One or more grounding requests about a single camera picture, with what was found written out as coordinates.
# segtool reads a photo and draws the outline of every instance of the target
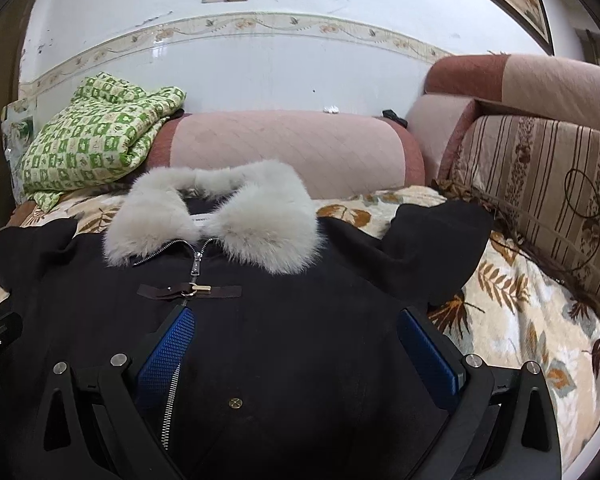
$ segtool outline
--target white fur collar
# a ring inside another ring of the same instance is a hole
[[[180,190],[203,198],[230,196],[200,226]],[[223,170],[151,170],[136,180],[109,226],[104,256],[110,265],[124,266],[174,238],[191,244],[218,238],[230,258],[273,274],[302,271],[320,247],[315,208],[302,181],[275,160]]]

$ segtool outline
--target silver screw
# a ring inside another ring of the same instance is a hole
[[[479,355],[469,354],[464,360],[472,368],[480,368],[482,366],[482,358]]]
[[[59,363],[56,363],[56,366],[54,366],[54,373],[56,375],[64,374],[65,370],[66,370],[66,363],[64,361],[60,361]]]
[[[111,364],[114,366],[122,366],[124,363],[126,363],[126,355],[124,354],[115,354],[111,358]]]
[[[533,375],[538,375],[540,373],[540,365],[535,361],[529,361],[526,364],[526,369],[529,370]]]

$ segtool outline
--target blue gripper pad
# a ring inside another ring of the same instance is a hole
[[[164,402],[171,378],[196,331],[193,313],[184,308],[138,374],[136,408],[143,412]]]
[[[410,312],[400,313],[397,326],[398,338],[433,402],[452,412],[460,400],[458,376]]]

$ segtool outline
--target floral wall border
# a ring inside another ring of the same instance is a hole
[[[101,43],[57,65],[34,81],[20,82],[18,97],[36,97],[72,76],[135,52],[201,38],[253,35],[304,36],[366,44],[430,64],[451,55],[398,32],[339,18],[281,12],[216,14],[154,25]]]

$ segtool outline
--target green and white blanket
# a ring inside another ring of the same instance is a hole
[[[147,94],[104,72],[88,77],[22,156],[25,193],[48,212],[67,191],[131,173],[185,97],[173,86]]]

